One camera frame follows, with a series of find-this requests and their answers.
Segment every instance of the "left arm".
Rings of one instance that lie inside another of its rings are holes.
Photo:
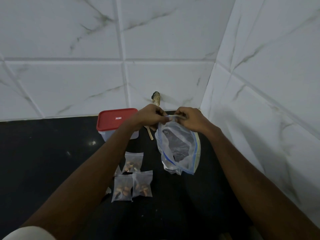
[[[56,239],[71,239],[104,197],[133,132],[142,126],[166,123],[164,115],[160,107],[150,104],[123,122],[21,227],[38,226]]]

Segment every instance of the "marble tile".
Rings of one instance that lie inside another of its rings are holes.
[[[0,0],[6,58],[119,58],[112,0]]]
[[[0,62],[0,120],[39,118],[30,100],[9,77],[4,63]]]
[[[236,0],[224,33],[217,61],[232,71],[264,0]]]
[[[143,108],[158,91],[164,110],[180,106],[199,108],[213,65],[213,62],[127,62],[131,106]]]
[[[121,0],[127,58],[215,59],[235,0]]]
[[[121,62],[9,62],[46,117],[126,108]]]
[[[200,107],[202,114],[209,120],[214,116],[215,108],[220,103],[229,78],[230,73],[220,64],[215,63]]]
[[[319,26],[320,0],[266,0],[234,69],[318,139]]]
[[[232,75],[212,122],[320,226],[320,141]]]

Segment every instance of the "white sleeve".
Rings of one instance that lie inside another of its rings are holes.
[[[19,228],[3,240],[56,240],[49,232],[38,226],[26,226]]]

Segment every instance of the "left hand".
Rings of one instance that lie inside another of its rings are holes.
[[[152,126],[159,122],[162,124],[169,122],[169,118],[166,116],[167,113],[163,111],[162,108],[154,104],[149,104],[130,117],[129,120],[132,122],[134,130],[138,131],[142,126]]]

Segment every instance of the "person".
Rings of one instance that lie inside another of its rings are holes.
[[[178,123],[209,139],[235,196],[265,240],[320,239],[317,226],[198,109],[180,107],[175,114],[186,117]],[[142,126],[168,122],[166,115],[160,107],[149,104],[124,121],[19,229],[4,239],[71,239],[104,197],[132,133]]]

